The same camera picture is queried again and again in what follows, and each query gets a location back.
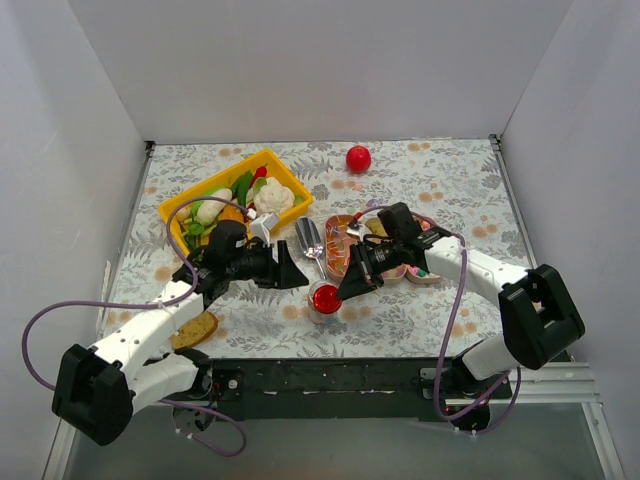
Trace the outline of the tray of star candies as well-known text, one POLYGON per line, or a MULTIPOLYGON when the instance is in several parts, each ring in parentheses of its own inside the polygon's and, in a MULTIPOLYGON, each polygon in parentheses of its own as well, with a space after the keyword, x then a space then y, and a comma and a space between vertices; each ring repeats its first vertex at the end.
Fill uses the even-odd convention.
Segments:
POLYGON ((443 280, 440 275, 429 273, 426 270, 414 266, 406 267, 405 278, 418 285, 434 285, 443 280))

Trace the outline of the tray of pale jelly candies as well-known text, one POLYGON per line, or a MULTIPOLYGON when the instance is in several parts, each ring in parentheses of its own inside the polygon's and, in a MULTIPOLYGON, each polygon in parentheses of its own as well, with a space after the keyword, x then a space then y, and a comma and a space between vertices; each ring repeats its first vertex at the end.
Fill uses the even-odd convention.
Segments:
MULTIPOLYGON (((380 243, 383 237, 387 236, 387 233, 378 218, 370 218, 365 222, 365 226, 371 235, 374 235, 372 239, 373 243, 380 243)), ((406 266, 400 265, 395 269, 388 270, 382 274, 383 280, 386 284, 392 285, 399 283, 406 274, 406 266)))

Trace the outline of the red jar lid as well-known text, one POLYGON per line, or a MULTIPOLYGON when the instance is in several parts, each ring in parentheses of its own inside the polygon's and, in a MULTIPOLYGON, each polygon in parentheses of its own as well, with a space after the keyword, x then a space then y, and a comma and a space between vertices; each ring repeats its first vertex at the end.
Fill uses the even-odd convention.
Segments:
POLYGON ((311 296, 314 309, 323 315, 332 315, 337 312, 342 300, 337 297, 337 288, 331 284, 319 286, 311 296))

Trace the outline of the metal scoop spoon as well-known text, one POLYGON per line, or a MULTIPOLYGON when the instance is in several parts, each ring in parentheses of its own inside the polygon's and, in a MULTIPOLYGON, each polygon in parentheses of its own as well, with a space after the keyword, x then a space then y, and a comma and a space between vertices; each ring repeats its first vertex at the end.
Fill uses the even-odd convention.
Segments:
POLYGON ((295 229, 304 256, 316 262, 321 278, 327 280, 323 266, 324 244, 316 224, 310 218, 302 216, 295 221, 295 229))

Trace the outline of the clear glass jar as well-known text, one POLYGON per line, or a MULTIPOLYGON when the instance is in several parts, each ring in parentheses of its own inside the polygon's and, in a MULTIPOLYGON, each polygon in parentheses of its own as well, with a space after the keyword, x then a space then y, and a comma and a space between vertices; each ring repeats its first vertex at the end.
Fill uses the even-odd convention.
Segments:
POLYGON ((319 280, 310 286, 307 294, 309 318, 314 324, 330 321, 342 306, 337 297, 337 287, 327 280, 319 280))

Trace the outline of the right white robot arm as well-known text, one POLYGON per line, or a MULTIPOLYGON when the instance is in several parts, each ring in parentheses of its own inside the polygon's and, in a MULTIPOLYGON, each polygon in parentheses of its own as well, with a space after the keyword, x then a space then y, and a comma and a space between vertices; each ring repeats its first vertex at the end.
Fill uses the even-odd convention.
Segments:
POLYGON ((501 334, 459 354, 444 373, 460 395, 475 397, 489 378, 518 367, 538 370, 584 335, 584 322, 555 268, 528 269, 469 249, 446 229, 423 228, 402 202, 377 217, 388 236, 351 245, 337 298, 368 294, 382 286, 383 273, 408 265, 455 281, 499 310, 501 334))

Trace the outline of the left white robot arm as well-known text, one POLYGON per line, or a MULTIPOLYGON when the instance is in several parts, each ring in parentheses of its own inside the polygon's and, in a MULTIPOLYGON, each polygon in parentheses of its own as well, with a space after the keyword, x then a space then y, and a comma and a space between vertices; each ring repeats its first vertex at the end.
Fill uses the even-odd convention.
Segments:
POLYGON ((287 244, 249 238, 244 225, 223 221, 208 245, 193 250, 156 299, 116 332, 88 348, 78 344, 63 355, 52 411, 104 446, 113 442, 133 415, 174 394, 205 398, 213 386, 208 357, 178 349, 152 360, 181 327, 224 295, 233 281, 253 281, 265 289, 308 285, 287 244))

